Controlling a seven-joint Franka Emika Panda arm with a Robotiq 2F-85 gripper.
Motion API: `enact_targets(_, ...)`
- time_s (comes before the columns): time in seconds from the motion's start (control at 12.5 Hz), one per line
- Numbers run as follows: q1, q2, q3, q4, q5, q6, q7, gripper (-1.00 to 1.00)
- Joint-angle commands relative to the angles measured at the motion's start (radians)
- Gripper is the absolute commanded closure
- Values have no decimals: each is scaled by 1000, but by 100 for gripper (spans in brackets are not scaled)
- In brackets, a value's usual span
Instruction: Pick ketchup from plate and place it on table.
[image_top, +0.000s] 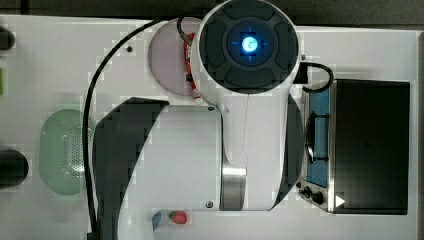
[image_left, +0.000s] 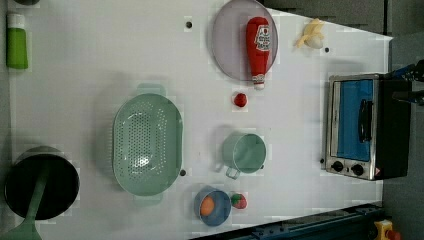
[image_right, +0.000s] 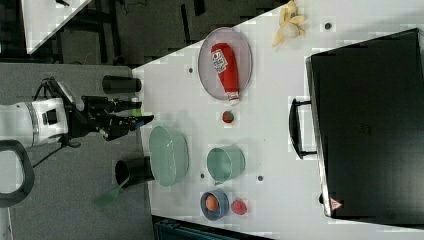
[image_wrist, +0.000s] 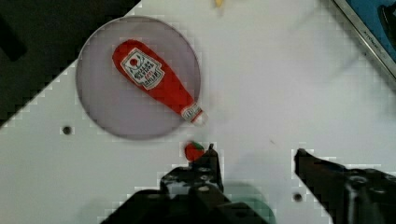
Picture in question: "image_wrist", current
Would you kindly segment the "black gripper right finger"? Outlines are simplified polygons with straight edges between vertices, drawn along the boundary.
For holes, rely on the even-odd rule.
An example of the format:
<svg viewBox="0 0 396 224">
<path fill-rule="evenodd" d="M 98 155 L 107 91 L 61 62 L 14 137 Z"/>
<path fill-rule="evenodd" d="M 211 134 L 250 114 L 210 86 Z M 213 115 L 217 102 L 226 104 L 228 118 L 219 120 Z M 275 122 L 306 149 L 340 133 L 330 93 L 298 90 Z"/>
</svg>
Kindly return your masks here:
<svg viewBox="0 0 396 224">
<path fill-rule="evenodd" d="M 376 169 L 347 169 L 300 148 L 295 174 L 333 224 L 396 224 L 396 180 Z"/>
</svg>

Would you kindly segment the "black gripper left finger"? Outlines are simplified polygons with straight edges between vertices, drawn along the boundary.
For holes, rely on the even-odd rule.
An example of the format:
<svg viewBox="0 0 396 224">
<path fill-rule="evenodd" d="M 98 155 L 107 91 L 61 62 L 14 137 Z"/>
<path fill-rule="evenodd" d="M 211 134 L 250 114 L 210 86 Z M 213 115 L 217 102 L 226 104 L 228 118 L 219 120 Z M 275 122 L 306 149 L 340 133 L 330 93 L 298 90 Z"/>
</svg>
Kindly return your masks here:
<svg viewBox="0 0 396 224">
<path fill-rule="evenodd" d="M 188 166 L 179 166 L 164 175 L 160 181 L 160 191 L 171 199 L 177 195 L 187 195 L 192 188 L 210 186 L 224 191 L 219 167 L 219 154 L 211 143 L 208 150 Z"/>
</svg>

